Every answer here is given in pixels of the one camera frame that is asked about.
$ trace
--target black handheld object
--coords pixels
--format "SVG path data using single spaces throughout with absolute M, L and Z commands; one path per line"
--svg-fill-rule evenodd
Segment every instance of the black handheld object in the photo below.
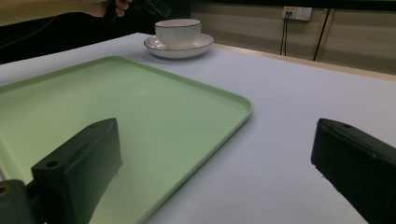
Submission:
M 88 224 L 121 165 L 117 121 L 91 124 L 33 166 L 26 187 L 0 182 L 0 223 Z
M 130 7 L 134 11 L 140 11 L 142 8 L 154 16 L 161 15 L 169 17 L 172 9 L 165 4 L 163 0 L 134 0 Z M 103 17 L 106 21 L 113 23 L 117 18 L 115 0 L 111 0 L 107 6 L 106 15 Z
M 396 148 L 320 119 L 311 161 L 368 223 L 396 223 Z

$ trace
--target cup rim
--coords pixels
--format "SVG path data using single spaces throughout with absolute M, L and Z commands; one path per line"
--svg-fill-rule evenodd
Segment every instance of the cup rim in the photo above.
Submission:
M 178 21 L 180 25 L 171 25 L 167 24 L 169 22 Z M 155 27 L 161 28 L 177 28 L 177 27 L 188 27 L 188 26 L 195 26 L 201 24 L 200 21 L 194 19 L 175 19 L 175 20 L 168 20 L 168 21 L 158 21 L 155 23 Z

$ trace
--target saucer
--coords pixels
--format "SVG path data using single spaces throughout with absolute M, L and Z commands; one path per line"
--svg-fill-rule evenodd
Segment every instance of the saucer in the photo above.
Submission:
M 210 35 L 201 34 L 195 43 L 184 49 L 169 49 L 161 43 L 157 36 L 149 37 L 145 40 L 145 46 L 148 51 L 159 57 L 168 59 L 190 58 L 205 53 L 210 49 L 214 39 Z

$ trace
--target cup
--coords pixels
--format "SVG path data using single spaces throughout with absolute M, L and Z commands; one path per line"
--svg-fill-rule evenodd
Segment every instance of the cup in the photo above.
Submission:
M 178 19 L 155 23 L 155 34 L 169 49 L 190 48 L 201 36 L 198 20 Z

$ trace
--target table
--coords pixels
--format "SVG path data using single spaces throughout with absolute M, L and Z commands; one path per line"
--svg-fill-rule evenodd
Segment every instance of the table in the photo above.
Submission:
M 396 146 L 396 77 L 216 45 L 189 59 L 134 34 L 0 65 L 0 85 L 119 55 L 247 97 L 252 117 L 146 223 L 366 223 L 310 162 L 319 118 Z

